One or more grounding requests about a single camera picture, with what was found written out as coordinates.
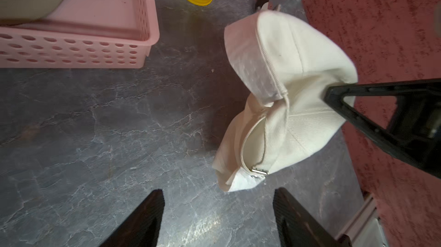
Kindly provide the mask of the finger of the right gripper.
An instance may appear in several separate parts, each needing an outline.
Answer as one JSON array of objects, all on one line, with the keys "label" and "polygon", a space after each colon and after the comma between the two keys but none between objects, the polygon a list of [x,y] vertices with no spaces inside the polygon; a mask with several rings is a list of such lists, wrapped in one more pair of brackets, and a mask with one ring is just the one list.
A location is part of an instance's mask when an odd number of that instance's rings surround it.
[{"label": "finger of the right gripper", "polygon": [[[347,97],[395,97],[385,128],[348,102]],[[441,176],[441,81],[426,79],[327,89],[325,103],[391,157],[434,177]]]}]

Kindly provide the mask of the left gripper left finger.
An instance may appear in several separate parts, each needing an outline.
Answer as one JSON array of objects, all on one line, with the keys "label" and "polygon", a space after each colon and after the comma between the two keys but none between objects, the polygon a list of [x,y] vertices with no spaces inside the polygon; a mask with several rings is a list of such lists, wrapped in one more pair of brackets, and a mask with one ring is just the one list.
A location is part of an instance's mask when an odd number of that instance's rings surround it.
[{"label": "left gripper left finger", "polygon": [[153,190],[100,247],[155,247],[164,208],[163,191]]}]

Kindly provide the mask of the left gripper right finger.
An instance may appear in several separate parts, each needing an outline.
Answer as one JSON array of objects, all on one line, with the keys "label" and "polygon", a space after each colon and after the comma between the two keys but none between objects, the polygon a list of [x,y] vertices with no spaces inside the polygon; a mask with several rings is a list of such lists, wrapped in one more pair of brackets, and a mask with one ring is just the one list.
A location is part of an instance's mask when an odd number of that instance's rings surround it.
[{"label": "left gripper right finger", "polygon": [[351,239],[335,239],[286,188],[274,191],[273,210],[282,247],[350,247]]}]

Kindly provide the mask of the white Colorado baseball cap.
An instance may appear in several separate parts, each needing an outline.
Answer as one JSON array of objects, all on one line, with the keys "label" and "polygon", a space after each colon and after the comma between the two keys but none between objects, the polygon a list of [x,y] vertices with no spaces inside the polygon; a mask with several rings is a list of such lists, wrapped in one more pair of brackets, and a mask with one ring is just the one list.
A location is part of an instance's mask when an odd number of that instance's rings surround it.
[{"label": "white Colorado baseball cap", "polygon": [[250,90],[213,162],[225,192],[248,190],[320,151],[344,124],[324,100],[356,84],[351,59],[303,20],[261,10],[224,30],[227,58]]}]

